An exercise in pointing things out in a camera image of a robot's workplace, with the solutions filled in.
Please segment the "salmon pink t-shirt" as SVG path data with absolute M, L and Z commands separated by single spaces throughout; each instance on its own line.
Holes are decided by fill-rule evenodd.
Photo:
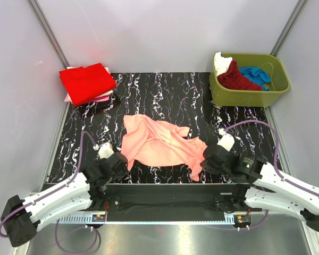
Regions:
M 121 153 L 128 160 L 129 171 L 135 161 L 150 167 L 185 164 L 191 169 L 190 178 L 199 181 L 207 145 L 198 137 L 187 139 L 189 127 L 155 121 L 144 114 L 125 115 L 123 124 L 127 133 Z

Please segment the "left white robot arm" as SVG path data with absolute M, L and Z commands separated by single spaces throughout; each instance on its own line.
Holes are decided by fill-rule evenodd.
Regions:
M 0 217 L 0 236 L 16 248 L 58 219 L 81 210 L 100 210 L 107 185 L 126 175 L 127 166 L 127 158 L 114 152 L 43 192 L 9 198 Z

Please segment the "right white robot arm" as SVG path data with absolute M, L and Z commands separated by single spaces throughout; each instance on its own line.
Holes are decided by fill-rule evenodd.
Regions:
M 235 155 L 219 144 L 203 152 L 203 170 L 227 175 L 235 188 L 230 195 L 215 197 L 217 210 L 233 213 L 246 209 L 289 215 L 319 232 L 319 188 L 276 171 L 264 159 L 248 153 Z

